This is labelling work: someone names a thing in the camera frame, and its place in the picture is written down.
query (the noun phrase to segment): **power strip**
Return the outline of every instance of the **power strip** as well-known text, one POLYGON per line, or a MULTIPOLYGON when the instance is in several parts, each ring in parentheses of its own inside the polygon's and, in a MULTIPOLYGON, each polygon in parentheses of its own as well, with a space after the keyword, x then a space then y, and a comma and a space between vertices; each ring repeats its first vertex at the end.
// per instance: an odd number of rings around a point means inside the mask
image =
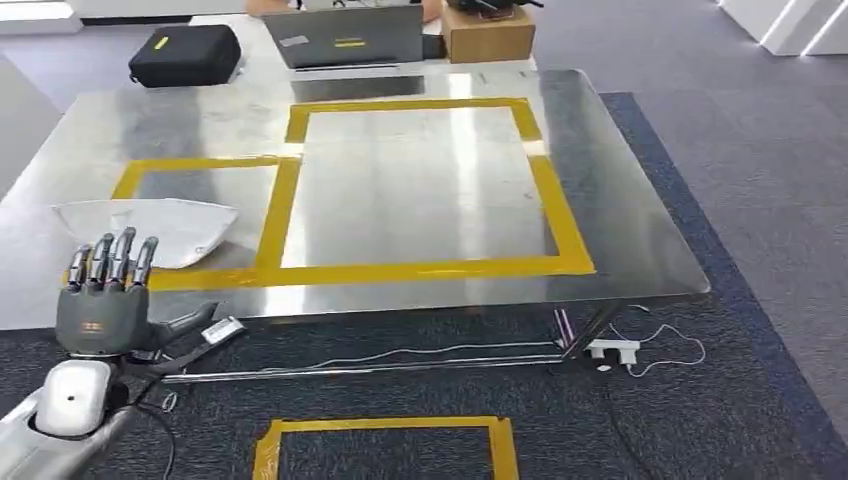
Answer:
MULTIPOLYGON (((560 348, 565 348, 562 339, 556 340, 560 348)), ((636 351, 641 346, 640 342, 634 340, 593 340, 586 347, 592 358, 603 359, 605 350, 618 350, 618 357, 622 365, 636 365, 636 351)))

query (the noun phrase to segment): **yellow tape rectangle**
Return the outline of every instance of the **yellow tape rectangle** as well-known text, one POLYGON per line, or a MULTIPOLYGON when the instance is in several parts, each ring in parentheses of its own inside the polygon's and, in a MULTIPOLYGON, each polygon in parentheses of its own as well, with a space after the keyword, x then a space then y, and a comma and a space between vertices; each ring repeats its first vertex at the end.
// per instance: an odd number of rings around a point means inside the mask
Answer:
POLYGON ((486 428, 495 480, 518 478, 518 462, 512 438, 512 422, 508 418, 481 417, 411 417, 364 418, 350 420, 272 420, 268 432, 256 442, 253 462, 254 480, 279 478, 280 450, 283 433, 324 432, 340 430, 381 430, 394 428, 486 428))
POLYGON ((595 272, 589 251, 562 191, 550 158, 544 155, 542 133, 524 98, 467 98, 391 100, 377 102, 325 102, 292 105, 285 142, 302 152, 313 114, 433 110, 451 108, 509 108, 525 142, 542 207, 557 246, 557 255, 491 258, 445 262, 411 262, 375 265, 337 265, 281 268, 302 158, 258 157, 247 159, 157 159, 129 164, 115 186, 112 198, 132 198, 142 177, 151 171, 200 170, 276 166, 277 175, 265 215, 254 265, 227 270, 161 270, 151 277, 153 290, 225 290, 289 285, 410 282, 485 277, 586 275, 595 272))

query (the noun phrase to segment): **person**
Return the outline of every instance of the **person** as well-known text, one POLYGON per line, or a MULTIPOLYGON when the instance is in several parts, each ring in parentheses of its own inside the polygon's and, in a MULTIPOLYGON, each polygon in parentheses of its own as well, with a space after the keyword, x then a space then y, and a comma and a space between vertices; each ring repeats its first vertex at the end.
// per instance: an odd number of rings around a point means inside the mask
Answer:
MULTIPOLYGON (((380 6, 402 5, 404 3, 421 4, 424 7, 423 23, 431 22, 442 15, 442 0, 382 0, 380 6)), ((370 2, 365 3, 357 0, 348 0, 348 3, 355 6, 370 5, 370 2)), ((249 15, 258 17, 266 13, 279 13, 294 10, 289 6, 288 0, 247 0, 246 10, 249 15)))

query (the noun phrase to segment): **white desk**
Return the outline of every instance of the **white desk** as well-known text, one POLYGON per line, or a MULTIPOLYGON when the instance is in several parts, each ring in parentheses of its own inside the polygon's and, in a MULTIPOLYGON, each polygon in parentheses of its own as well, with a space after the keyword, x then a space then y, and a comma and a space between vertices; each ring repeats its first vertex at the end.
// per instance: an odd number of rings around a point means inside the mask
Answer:
MULTIPOLYGON (((229 25, 233 29, 239 43, 241 43, 242 68, 241 74, 231 80, 231 83, 252 81, 269 75, 270 78, 281 78, 281 74, 282 78, 290 80, 326 80, 331 78, 400 77, 536 70, 536 62, 533 58, 530 58, 510 62, 457 64, 452 64, 447 59, 440 59, 401 63, 391 67, 298 72, 290 70, 283 62, 268 29, 258 18, 249 15, 203 15, 195 16, 189 25, 229 25)), ((424 26, 424 33, 438 34, 440 31, 441 24, 438 21, 424 26)))

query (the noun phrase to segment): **metal table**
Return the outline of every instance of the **metal table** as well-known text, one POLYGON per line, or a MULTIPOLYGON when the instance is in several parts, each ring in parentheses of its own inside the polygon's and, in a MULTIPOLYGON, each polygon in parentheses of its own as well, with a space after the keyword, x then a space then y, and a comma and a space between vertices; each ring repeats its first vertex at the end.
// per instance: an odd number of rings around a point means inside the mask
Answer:
POLYGON ((154 320, 598 302, 573 354, 622 304, 710 288, 577 71, 83 95, 0 204, 5 328, 53 325, 76 245, 49 206, 111 196, 241 212, 200 264, 154 274, 154 320))

